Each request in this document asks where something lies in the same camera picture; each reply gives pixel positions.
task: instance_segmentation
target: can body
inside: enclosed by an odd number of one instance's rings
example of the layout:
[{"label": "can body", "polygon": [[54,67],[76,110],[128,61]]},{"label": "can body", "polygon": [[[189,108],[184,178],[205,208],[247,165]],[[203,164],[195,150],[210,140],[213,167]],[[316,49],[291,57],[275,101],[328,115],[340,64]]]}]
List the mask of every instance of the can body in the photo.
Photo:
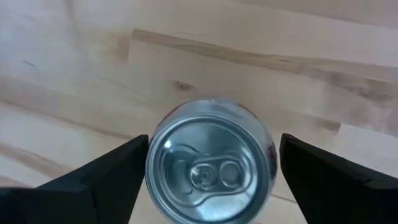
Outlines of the can body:
[{"label": "can body", "polygon": [[150,142],[146,182],[173,223],[248,223],[274,185],[276,151],[266,127],[229,100],[175,108]]}]

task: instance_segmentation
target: wooden table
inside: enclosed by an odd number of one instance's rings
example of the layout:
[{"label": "wooden table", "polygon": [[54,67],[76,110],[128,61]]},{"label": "wooden table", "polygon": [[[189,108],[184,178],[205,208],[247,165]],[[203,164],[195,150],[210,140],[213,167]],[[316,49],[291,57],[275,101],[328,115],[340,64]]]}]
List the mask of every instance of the wooden table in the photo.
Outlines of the wooden table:
[{"label": "wooden table", "polygon": [[[398,177],[398,2],[3,0],[0,185],[35,187],[228,97]],[[167,223],[143,184],[131,223]],[[305,223],[279,172],[256,223]]]}]

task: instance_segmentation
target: can lid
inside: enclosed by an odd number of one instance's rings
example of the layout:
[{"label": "can lid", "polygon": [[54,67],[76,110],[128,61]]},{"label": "can lid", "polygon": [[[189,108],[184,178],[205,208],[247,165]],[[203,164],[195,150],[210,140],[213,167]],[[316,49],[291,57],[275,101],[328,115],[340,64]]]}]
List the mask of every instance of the can lid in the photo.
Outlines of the can lid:
[{"label": "can lid", "polygon": [[176,122],[151,142],[151,197],[175,223],[248,221],[267,194],[260,150],[228,120],[196,116]]}]

